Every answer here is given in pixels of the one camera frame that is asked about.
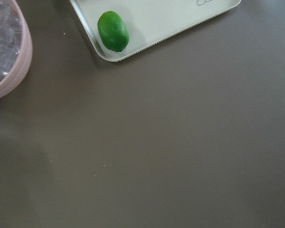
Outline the green lime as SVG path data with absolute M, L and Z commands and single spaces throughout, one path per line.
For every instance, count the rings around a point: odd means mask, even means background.
M 97 28 L 103 45 L 111 51 L 122 52 L 129 43 L 129 33 L 122 18 L 114 11 L 104 12 Z

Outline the pink bowl with ice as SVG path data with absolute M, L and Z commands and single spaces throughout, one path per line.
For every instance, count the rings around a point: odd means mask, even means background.
M 27 22 L 15 0 L 0 0 L 0 98 L 25 78 L 33 46 Z

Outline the cream plastic tray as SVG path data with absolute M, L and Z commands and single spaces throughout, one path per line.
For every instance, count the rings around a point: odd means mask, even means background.
M 238 0 L 72 0 L 96 53 L 118 62 L 240 4 Z M 101 41 L 97 22 L 107 11 L 116 12 L 126 24 L 129 43 L 122 52 L 108 50 Z

